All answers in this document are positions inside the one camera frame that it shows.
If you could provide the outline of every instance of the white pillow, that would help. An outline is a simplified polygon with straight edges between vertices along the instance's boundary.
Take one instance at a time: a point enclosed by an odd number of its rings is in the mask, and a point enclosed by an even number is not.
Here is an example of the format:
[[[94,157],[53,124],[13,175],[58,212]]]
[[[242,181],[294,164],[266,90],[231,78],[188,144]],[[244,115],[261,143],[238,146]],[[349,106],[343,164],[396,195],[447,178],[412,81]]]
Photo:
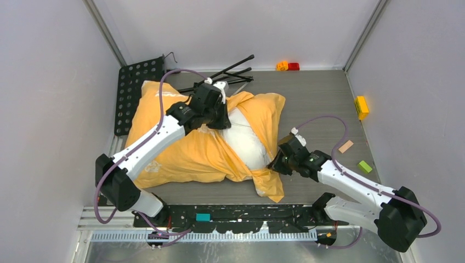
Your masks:
[[[234,108],[228,115],[231,128],[220,131],[223,139],[250,170],[265,168],[271,159],[246,117],[238,108]]]

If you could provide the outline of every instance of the green block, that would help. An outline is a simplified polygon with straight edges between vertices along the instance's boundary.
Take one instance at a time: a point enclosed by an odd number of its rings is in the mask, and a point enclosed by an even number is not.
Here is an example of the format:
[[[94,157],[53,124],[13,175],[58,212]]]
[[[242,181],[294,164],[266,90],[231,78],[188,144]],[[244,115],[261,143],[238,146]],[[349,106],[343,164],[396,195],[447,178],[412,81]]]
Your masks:
[[[210,222],[210,214],[197,214],[195,220],[197,222]]]
[[[357,166],[362,170],[365,174],[371,172],[373,168],[371,168],[365,161],[361,161]]]

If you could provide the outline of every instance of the black folding stand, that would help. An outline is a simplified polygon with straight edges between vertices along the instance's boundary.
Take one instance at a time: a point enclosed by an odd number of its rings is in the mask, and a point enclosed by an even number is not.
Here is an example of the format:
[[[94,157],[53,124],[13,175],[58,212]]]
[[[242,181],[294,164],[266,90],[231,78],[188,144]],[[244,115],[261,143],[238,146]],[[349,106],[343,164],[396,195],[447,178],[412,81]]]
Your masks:
[[[243,60],[241,60],[241,61],[239,61],[239,62],[237,62],[237,63],[235,63],[235,64],[233,64],[233,65],[231,65],[231,66],[229,66],[229,67],[227,67],[227,68],[225,68],[225,69],[223,69],[223,70],[221,70],[221,71],[219,71],[219,72],[217,72],[217,73],[215,73],[215,74],[213,74],[213,75],[211,75],[210,78],[213,80],[213,83],[218,82],[218,81],[223,81],[223,80],[226,80],[226,79],[231,78],[231,77],[236,77],[236,78],[238,78],[238,79],[235,79],[235,80],[232,80],[232,81],[228,81],[228,84],[237,84],[237,83],[242,83],[242,82],[251,82],[251,81],[253,81],[253,77],[249,77],[249,76],[240,76],[240,74],[243,74],[243,73],[245,73],[245,72],[247,72],[247,71],[252,70],[251,67],[248,67],[248,68],[246,68],[246,69],[244,69],[244,70],[240,70],[240,71],[237,71],[237,72],[231,72],[231,73],[229,73],[229,72],[227,72],[227,71],[228,71],[228,70],[231,70],[232,68],[235,68],[235,67],[237,67],[238,65],[241,65],[242,63],[244,63],[244,62],[246,62],[246,61],[249,61],[249,60],[251,60],[251,59],[253,59],[253,58],[255,58],[255,56],[252,54],[252,55],[250,55],[249,57],[247,57],[247,58],[245,58],[245,59],[243,59]],[[223,76],[223,77],[219,77],[219,78],[217,78],[217,79],[214,79],[214,78],[220,76],[221,74],[224,74],[224,75],[226,75],[226,76]],[[193,87],[191,87],[191,88],[186,88],[186,89],[179,89],[178,92],[180,92],[180,93],[193,92],[199,85],[201,85],[201,84],[204,83],[204,82],[205,82],[205,81],[195,82]]]

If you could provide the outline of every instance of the red block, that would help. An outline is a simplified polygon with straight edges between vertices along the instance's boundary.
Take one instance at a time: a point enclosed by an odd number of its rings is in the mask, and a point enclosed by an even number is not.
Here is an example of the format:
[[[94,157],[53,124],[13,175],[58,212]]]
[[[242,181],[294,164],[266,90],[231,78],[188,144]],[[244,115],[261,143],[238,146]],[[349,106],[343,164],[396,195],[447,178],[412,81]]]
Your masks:
[[[299,63],[288,63],[288,70],[300,70]]]

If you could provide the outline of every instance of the white wall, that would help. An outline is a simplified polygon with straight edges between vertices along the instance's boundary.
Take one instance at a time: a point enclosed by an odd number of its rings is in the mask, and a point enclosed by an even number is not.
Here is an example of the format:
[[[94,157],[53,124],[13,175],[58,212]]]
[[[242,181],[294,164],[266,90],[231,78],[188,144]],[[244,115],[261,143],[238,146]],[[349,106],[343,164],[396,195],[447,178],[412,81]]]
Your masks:
[[[69,262],[119,65],[80,0],[0,4],[0,262]]]
[[[129,64],[173,51],[191,69],[342,68],[378,0],[94,0]]]
[[[414,243],[419,262],[463,262],[464,28],[463,1],[391,1],[349,72],[382,182],[414,190],[443,223]]]

